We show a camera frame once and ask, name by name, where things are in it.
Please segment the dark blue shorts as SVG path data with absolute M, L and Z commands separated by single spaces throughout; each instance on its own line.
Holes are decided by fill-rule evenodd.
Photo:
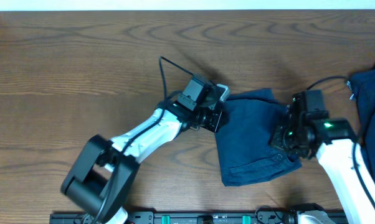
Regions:
M 224 102 L 228 122 L 215 133 L 221 180 L 226 187 L 268 182 L 301 167 L 297 156 L 268 145 L 287 113 L 272 90 L 231 95 Z

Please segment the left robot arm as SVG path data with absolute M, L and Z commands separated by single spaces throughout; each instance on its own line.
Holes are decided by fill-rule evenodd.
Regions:
M 228 86 L 195 75 L 186 88 L 160 101 L 154 113 L 120 136 L 90 138 L 64 179 L 60 191 L 93 223 L 125 223 L 126 202 L 141 163 L 157 148 L 191 128 L 218 132 L 225 122 Z

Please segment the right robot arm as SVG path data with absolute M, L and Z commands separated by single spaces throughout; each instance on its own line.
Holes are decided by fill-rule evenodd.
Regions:
M 375 183 L 349 121 L 330 118 L 320 90 L 295 93 L 269 144 L 290 156 L 316 158 L 348 223 L 375 223 Z

